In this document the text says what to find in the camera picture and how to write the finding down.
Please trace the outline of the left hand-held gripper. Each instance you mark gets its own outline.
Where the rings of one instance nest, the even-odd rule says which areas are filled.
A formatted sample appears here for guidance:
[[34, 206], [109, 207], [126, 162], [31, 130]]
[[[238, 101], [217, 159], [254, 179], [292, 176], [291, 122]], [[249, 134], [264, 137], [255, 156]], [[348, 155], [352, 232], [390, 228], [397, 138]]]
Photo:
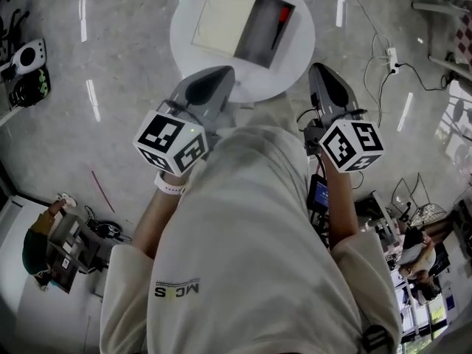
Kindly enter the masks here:
[[144, 118], [133, 146], [159, 170], [182, 176], [218, 140], [217, 120], [235, 84], [231, 66], [214, 66], [184, 78]]

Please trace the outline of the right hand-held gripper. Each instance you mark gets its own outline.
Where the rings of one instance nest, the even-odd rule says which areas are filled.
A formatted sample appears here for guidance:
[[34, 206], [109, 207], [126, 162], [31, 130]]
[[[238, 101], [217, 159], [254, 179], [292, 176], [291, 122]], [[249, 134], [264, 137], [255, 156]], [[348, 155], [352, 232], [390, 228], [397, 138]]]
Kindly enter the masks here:
[[378, 126], [365, 120], [354, 91], [331, 68], [314, 63], [308, 72], [316, 118], [308, 126], [308, 155], [326, 153], [340, 173], [372, 166], [385, 153]]

